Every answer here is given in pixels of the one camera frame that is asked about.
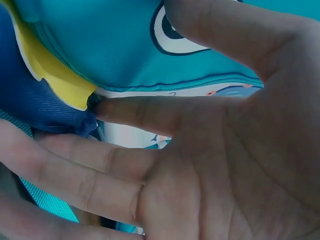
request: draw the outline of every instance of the blue fabric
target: blue fabric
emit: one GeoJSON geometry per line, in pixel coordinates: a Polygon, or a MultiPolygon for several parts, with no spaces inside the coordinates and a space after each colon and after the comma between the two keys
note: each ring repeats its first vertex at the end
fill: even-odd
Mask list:
{"type": "Polygon", "coordinates": [[[43,79],[36,81],[19,52],[8,12],[0,4],[0,109],[43,131],[87,136],[96,116],[63,103],[43,79]]]}
{"type": "MultiPolygon", "coordinates": [[[[161,15],[161,0],[14,1],[52,53],[105,89],[178,90],[231,79],[260,83],[247,67],[175,32],[161,15]],[[174,44],[185,51],[172,50],[174,44]]],[[[243,2],[320,20],[319,0],[243,2]]]]}

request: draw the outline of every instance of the dark blue fabric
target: dark blue fabric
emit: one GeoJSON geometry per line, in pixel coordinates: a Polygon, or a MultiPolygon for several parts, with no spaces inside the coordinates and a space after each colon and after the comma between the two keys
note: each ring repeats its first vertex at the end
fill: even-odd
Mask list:
{"type": "Polygon", "coordinates": [[[7,10],[0,4],[0,109],[43,131],[86,137],[96,116],[64,104],[43,79],[36,81],[19,52],[7,10]]]}

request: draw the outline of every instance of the turquoise strap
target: turquoise strap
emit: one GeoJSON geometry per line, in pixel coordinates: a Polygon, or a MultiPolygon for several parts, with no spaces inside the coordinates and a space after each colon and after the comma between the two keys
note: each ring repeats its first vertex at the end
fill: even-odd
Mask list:
{"type": "MultiPolygon", "coordinates": [[[[27,135],[32,137],[30,127],[27,124],[19,120],[16,120],[15,118],[9,116],[2,110],[0,110],[0,119],[5,119],[13,123],[22,131],[24,131],[27,135]]],[[[34,199],[34,201],[40,208],[58,217],[64,218],[66,220],[76,222],[76,223],[79,222],[77,217],[75,216],[75,214],[72,212],[71,208],[65,201],[62,201],[59,198],[47,192],[44,192],[43,190],[37,188],[36,186],[32,185],[31,183],[25,181],[22,178],[21,178],[21,181],[24,184],[25,188],[30,193],[31,197],[34,199]]]]}

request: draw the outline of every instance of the hand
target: hand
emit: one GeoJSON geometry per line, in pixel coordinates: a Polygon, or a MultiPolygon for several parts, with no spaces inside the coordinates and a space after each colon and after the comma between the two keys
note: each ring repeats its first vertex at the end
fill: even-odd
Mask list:
{"type": "MultiPolygon", "coordinates": [[[[77,208],[142,226],[151,240],[320,238],[319,23],[227,0],[165,6],[176,30],[252,68],[265,88],[246,99],[99,105],[105,121],[173,137],[162,150],[68,134],[35,142],[2,121],[1,161],[77,208]]],[[[0,232],[17,240],[143,239],[70,223],[3,194],[0,212],[0,232]]]]}

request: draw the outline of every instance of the cartoon fish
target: cartoon fish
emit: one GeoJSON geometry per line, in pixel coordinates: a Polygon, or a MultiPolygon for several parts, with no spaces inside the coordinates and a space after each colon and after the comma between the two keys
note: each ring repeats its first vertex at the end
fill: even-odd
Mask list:
{"type": "Polygon", "coordinates": [[[260,86],[243,84],[239,86],[227,86],[217,91],[210,91],[207,96],[224,96],[224,97],[248,97],[261,89],[260,86]]]}
{"type": "Polygon", "coordinates": [[[154,138],[151,139],[151,142],[152,142],[152,141],[155,141],[155,142],[156,142],[156,141],[157,141],[157,137],[158,137],[158,135],[156,134],[156,135],[154,136],[154,138]]]}

